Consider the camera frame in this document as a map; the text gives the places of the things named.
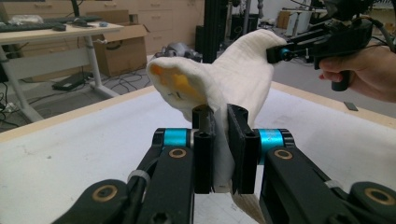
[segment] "gold washer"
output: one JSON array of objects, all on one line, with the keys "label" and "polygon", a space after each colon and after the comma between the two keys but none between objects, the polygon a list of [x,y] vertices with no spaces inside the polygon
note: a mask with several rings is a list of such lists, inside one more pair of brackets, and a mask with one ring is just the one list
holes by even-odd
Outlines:
[{"label": "gold washer", "polygon": [[[383,194],[385,197],[387,197],[386,200],[381,200],[378,199],[374,196],[374,192]],[[390,194],[386,193],[384,190],[381,189],[374,189],[374,188],[367,188],[364,190],[364,193],[366,194],[367,197],[369,197],[371,200],[377,202],[377,203],[381,203],[384,205],[394,205],[396,204],[396,200],[395,198],[393,198]]]},{"label": "gold washer", "polygon": [[169,152],[169,156],[172,157],[172,158],[176,158],[176,159],[183,158],[183,157],[185,157],[186,155],[187,155],[186,150],[181,149],[181,148],[175,148],[175,149],[172,149],[172,150]]},{"label": "gold washer", "polygon": [[[107,195],[106,197],[101,197],[99,196],[99,192],[102,189],[111,189],[111,193],[109,195]],[[103,185],[102,187],[100,187],[99,189],[96,189],[93,194],[92,194],[92,198],[94,201],[97,201],[99,203],[105,203],[107,201],[110,201],[111,199],[113,199],[117,194],[117,188],[114,185]]]},{"label": "gold washer", "polygon": [[[280,154],[281,152],[284,152],[284,153],[286,153],[288,155],[287,156],[281,155]],[[290,160],[291,158],[293,158],[293,155],[289,151],[287,151],[285,149],[278,149],[277,151],[275,151],[275,155],[277,157],[279,157],[280,159],[283,159],[283,160]]]}]

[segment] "table leg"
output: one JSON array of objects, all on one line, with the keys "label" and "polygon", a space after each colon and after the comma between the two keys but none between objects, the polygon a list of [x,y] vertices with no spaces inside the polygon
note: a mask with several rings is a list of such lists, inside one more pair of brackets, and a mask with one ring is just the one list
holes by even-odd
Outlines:
[{"label": "table leg", "polygon": [[108,98],[119,96],[118,93],[112,91],[111,89],[105,87],[102,84],[102,80],[99,73],[98,62],[96,61],[95,49],[92,43],[92,38],[90,36],[84,36],[84,39],[93,73],[94,82],[91,83],[91,87]]},{"label": "table leg", "polygon": [[17,94],[18,99],[20,100],[19,107],[21,112],[32,122],[42,120],[43,117],[37,113],[28,103],[23,95],[21,90],[20,83],[18,80],[10,74],[10,68],[8,66],[9,59],[7,58],[6,54],[3,51],[3,48],[0,46],[0,63],[3,66],[4,72],[8,77],[8,81],[11,83],[12,88],[14,89],[15,93]]}]

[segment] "floor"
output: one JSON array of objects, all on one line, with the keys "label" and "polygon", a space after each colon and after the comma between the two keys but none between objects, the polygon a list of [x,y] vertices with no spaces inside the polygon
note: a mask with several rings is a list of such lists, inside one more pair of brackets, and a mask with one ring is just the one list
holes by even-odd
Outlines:
[{"label": "floor", "polygon": [[[396,118],[395,104],[380,102],[362,96],[354,91],[332,91],[331,83],[329,81],[320,80],[318,78],[319,74],[320,71],[315,70],[312,64],[303,63],[301,61],[282,62],[275,66],[274,81],[304,91],[310,91],[314,94],[332,98],[340,102],[350,102],[357,107]],[[91,82],[90,80],[88,80],[86,84],[69,92],[53,90],[51,87],[52,84],[60,80],[62,80],[62,78],[39,83],[26,83],[21,81],[25,95],[29,96],[28,102],[43,118],[50,118],[85,105],[91,105],[105,100],[92,91],[88,84]],[[136,91],[151,85],[144,69],[119,77],[103,76],[102,80],[105,86],[119,94]],[[5,86],[0,85],[0,92],[6,92]],[[9,84],[7,100],[14,104],[17,103],[16,96],[12,88],[9,87]],[[0,113],[0,132],[6,132],[28,123],[29,121],[18,109],[11,113]]]}]

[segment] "cardboard box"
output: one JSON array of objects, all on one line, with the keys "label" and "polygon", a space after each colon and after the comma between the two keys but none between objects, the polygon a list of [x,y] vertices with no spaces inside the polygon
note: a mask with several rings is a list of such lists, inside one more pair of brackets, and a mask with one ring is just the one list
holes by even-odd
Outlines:
[{"label": "cardboard box", "polygon": [[128,10],[90,12],[103,21],[123,25],[120,32],[94,36],[93,39],[106,40],[107,44],[94,43],[96,59],[102,74],[115,77],[145,68],[147,53],[144,36],[148,31],[144,25],[129,22]]},{"label": "cardboard box", "polygon": [[289,17],[289,11],[279,11],[276,27],[281,29],[288,29]]}]

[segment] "white table surface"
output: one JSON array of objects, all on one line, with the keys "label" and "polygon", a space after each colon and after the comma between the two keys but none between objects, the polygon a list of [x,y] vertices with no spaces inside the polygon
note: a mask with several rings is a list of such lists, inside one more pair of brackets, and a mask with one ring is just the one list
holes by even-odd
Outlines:
[{"label": "white table surface", "polygon": [[[270,90],[255,128],[289,129],[298,148],[346,191],[357,181],[396,189],[395,119],[373,122],[359,118],[367,111],[353,114],[339,110],[341,103],[330,101],[334,109],[328,99],[314,97],[318,104],[280,89]],[[0,223],[50,223],[91,184],[125,181],[157,128],[190,126],[148,88],[0,133]],[[195,223],[254,223],[228,194],[195,201]]]}]

